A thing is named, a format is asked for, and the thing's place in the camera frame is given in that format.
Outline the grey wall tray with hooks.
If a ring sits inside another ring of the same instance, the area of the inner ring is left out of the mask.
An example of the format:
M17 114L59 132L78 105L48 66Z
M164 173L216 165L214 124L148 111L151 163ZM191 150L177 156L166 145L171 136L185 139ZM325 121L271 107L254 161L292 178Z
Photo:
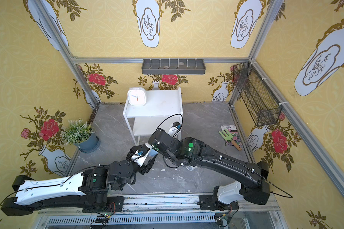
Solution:
M197 75L205 74L206 65L198 58L149 58L143 59L141 70L144 75Z

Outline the white square alarm clock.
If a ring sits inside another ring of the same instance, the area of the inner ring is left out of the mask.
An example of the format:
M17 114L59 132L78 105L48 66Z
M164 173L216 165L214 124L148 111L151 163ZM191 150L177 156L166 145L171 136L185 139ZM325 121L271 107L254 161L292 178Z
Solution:
M132 106L144 106L147 102L146 90L142 87L132 87L127 92L128 102Z

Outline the white two-tier metal shelf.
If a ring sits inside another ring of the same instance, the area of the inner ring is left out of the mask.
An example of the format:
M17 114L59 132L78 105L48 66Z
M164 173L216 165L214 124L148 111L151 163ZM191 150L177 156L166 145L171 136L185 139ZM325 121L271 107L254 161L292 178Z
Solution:
M183 104L181 88L177 90L146 91L146 104L132 106L127 101L123 116L135 145L141 136L152 135L157 128L166 132L176 121L182 123Z

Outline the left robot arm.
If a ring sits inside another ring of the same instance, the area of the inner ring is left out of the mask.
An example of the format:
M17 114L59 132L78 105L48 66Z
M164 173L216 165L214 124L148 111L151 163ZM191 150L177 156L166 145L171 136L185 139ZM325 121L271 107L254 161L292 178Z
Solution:
M110 190L123 190L136 182L138 172L147 173L154 165L157 151L150 144L132 147L126 160L92 166L68 177L34 180L17 176L14 190L1 203L7 216L24 216L47 208L82 208L100 211L109 208Z

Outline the green garden fork tool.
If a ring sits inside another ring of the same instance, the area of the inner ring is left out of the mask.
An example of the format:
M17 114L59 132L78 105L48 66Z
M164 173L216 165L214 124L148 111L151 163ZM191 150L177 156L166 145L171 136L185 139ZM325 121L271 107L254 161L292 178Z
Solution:
M234 135L232 135L227 129L219 131L219 134L225 141L230 142L238 151L242 150L239 144L237 144L237 142L235 141Z

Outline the potted plant in grey pot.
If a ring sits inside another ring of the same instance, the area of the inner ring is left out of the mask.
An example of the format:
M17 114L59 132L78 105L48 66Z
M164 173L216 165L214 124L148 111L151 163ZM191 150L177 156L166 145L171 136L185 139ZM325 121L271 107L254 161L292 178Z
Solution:
M61 132L61 138L67 144L76 146L82 153L92 153L100 145L91 124L82 119L69 120L68 127Z

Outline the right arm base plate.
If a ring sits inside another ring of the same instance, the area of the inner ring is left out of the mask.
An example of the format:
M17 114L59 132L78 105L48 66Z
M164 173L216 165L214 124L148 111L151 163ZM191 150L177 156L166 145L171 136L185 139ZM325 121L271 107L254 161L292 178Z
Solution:
M211 195L200 195L199 201L197 203L200 206L200 210L219 210L219 211L229 211L237 210L239 205L236 201L231 202L230 204L224 204L217 200L217 197L213 194Z

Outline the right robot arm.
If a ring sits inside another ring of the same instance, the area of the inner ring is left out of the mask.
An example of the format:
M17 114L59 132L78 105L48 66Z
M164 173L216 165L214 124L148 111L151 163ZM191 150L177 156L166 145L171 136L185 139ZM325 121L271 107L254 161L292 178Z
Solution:
M161 128L152 134L148 143L159 154L169 157L174 165L210 169L241 183L239 194L250 203L265 205L269 199L269 183L266 181L269 165L266 162L241 161L192 137L179 141Z

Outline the pink seed packet card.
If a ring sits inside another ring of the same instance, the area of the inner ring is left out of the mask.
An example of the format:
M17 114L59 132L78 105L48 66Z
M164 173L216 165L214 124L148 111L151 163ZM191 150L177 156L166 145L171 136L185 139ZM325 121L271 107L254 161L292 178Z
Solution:
M227 144L233 146L234 144L232 143L232 140L234 140L239 147L242 146L242 142L235 125L222 125L219 133Z

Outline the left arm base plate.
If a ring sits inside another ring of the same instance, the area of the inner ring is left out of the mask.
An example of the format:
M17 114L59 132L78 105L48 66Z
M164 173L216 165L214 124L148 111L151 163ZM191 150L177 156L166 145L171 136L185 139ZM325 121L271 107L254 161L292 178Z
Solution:
M124 205L123 196L107 197L106 208L103 211L112 212L112 213L122 212L123 205Z

